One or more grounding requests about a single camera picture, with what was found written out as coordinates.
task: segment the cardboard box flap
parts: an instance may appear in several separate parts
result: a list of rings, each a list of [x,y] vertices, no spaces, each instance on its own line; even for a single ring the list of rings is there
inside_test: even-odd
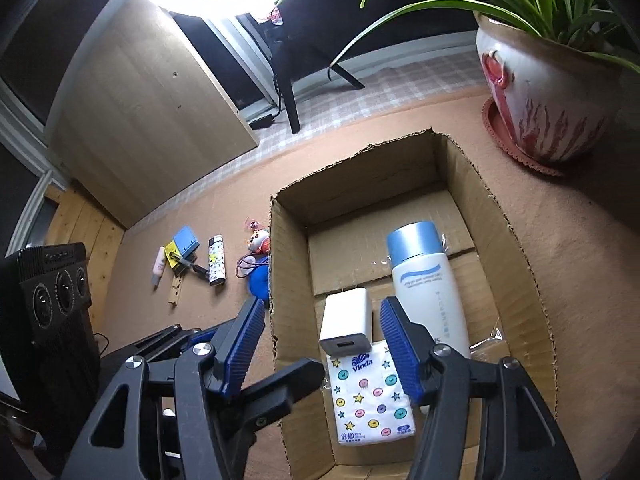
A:
[[[390,276],[386,236],[423,220],[433,221],[438,232],[446,235],[449,256],[473,249],[473,240],[446,184],[431,184],[310,227],[314,294]]]
[[[519,359],[552,412],[557,407],[556,349],[548,316],[522,247],[476,168],[448,137],[437,137],[438,170],[449,183],[500,313],[511,355]]]
[[[293,363],[303,357],[320,358],[319,331],[313,317],[311,270],[306,236],[295,220],[274,200],[271,205],[271,335],[275,342],[276,363]],[[279,304],[286,308],[278,309]]]
[[[293,405],[282,419],[282,438],[292,478],[316,480],[335,465],[320,391]]]
[[[271,243],[270,293],[278,291],[271,297],[271,335],[275,367],[280,370],[303,357],[319,359],[320,354],[305,234],[275,201]],[[293,406],[282,420],[282,436],[294,478],[315,480],[334,466],[321,392]]]
[[[306,227],[424,187],[438,179],[432,144],[431,136],[413,135],[368,146],[294,182],[276,199]]]
[[[375,466],[337,465],[322,480],[404,480],[411,464],[407,461]]]

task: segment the blue gripper pad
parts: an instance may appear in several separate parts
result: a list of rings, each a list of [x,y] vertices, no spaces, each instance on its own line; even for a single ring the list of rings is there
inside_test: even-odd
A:
[[[415,404],[420,405],[426,394],[420,381],[420,362],[428,359],[429,342],[432,346],[433,339],[425,327],[409,321],[394,297],[382,301],[380,325],[402,389]]]
[[[211,339],[214,364],[205,380],[210,392],[225,399],[240,393],[263,330],[264,302],[257,298],[244,302],[228,330],[217,330]]]

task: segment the black speaker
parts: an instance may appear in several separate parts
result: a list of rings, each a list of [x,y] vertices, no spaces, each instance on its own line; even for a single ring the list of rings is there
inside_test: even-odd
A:
[[[89,306],[84,244],[26,248],[0,262],[0,354],[21,407],[56,452],[71,450],[97,397]]]

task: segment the blue bottle cap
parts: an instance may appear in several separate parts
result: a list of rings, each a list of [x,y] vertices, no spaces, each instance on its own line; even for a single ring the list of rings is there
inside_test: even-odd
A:
[[[416,222],[389,233],[386,246],[391,257],[391,267],[420,254],[443,253],[440,235],[433,222]]]

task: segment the blue box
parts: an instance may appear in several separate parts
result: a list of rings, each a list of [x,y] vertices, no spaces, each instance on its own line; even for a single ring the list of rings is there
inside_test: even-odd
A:
[[[200,245],[196,235],[193,234],[193,231],[191,231],[191,228],[187,225],[175,234],[174,242],[183,258],[193,253]]]

